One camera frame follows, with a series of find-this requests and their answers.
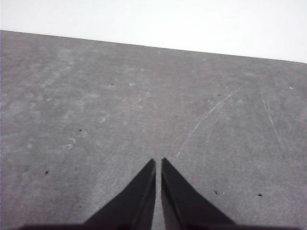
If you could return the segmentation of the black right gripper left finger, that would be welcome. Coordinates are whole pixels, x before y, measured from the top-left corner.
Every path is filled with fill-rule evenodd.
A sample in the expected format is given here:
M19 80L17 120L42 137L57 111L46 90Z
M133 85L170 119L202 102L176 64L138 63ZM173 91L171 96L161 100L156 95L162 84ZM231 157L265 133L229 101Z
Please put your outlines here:
M129 184L92 215L91 230L150 230L156 199L156 163L149 160Z

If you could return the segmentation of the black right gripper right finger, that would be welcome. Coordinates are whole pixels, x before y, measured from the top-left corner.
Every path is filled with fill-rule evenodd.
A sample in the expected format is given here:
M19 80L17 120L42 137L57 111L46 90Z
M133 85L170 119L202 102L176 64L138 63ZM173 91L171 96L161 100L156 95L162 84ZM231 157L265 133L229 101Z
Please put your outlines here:
M161 200L167 230L227 230L236 223L200 195L166 158Z

